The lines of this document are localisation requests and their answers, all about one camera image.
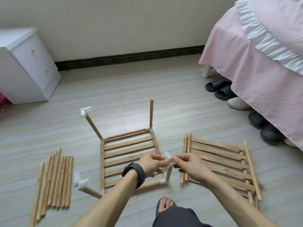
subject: left hand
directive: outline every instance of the left hand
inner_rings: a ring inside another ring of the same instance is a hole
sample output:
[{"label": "left hand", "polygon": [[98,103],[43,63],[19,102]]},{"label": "left hand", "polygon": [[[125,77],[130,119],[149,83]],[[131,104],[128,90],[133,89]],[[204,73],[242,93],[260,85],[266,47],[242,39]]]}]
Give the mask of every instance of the left hand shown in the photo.
[{"label": "left hand", "polygon": [[169,159],[165,157],[147,152],[138,161],[138,164],[145,172],[146,178],[154,177],[154,173],[162,173],[160,167],[165,167],[169,164]]}]

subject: marble-pattern floor tile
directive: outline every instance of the marble-pattern floor tile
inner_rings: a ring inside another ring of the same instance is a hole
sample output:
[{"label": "marble-pattern floor tile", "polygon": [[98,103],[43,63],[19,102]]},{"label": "marble-pattern floor tile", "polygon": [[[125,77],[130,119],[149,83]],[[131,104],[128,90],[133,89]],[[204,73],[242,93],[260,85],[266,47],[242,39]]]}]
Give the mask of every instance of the marble-pattern floor tile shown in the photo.
[{"label": "marble-pattern floor tile", "polygon": [[[28,225],[39,165],[58,147],[62,155],[74,156],[74,172],[89,177],[90,187],[100,191],[100,140],[80,118],[81,107],[93,107],[89,115],[108,137],[148,127],[151,98],[161,153],[182,153],[188,132],[233,145],[247,141],[264,185],[261,211],[281,226],[301,226],[303,153],[282,143],[264,143],[260,130],[248,122],[251,110],[234,110],[206,91],[204,85],[219,76],[202,78],[199,58],[191,55],[62,72],[49,102],[9,106],[0,112],[1,226]],[[134,193],[116,226],[151,226],[157,201],[164,195],[178,206],[192,208],[204,223],[236,226],[210,191],[192,182],[180,185],[179,178],[174,169],[169,184]],[[161,175],[146,182],[159,179]],[[49,210],[37,226],[72,226],[96,202],[72,190],[70,208]]]}]

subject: white nightstand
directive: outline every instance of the white nightstand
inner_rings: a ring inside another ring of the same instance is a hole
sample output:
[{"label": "white nightstand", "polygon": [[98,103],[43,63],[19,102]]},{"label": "white nightstand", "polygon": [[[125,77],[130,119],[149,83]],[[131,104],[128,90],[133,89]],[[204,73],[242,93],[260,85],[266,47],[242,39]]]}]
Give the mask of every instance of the white nightstand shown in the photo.
[{"label": "white nightstand", "polygon": [[60,80],[35,28],[0,29],[0,93],[8,100],[48,101]]}]

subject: white wall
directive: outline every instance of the white wall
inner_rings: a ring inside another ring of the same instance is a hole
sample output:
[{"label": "white wall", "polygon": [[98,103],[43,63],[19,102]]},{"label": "white wall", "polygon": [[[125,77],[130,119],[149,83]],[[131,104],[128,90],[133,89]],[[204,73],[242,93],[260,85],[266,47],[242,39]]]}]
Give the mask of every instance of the white wall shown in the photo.
[{"label": "white wall", "polygon": [[204,45],[235,1],[0,0],[0,27],[36,27],[66,61]]}]

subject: white ruffle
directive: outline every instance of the white ruffle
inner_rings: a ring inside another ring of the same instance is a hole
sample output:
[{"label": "white ruffle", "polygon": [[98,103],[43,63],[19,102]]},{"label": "white ruffle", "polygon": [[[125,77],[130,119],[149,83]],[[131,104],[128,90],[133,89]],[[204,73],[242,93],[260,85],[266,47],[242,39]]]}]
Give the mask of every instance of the white ruffle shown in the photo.
[{"label": "white ruffle", "polygon": [[303,75],[303,57],[280,43],[255,15],[248,0],[235,3],[242,28],[256,49],[284,67]]}]

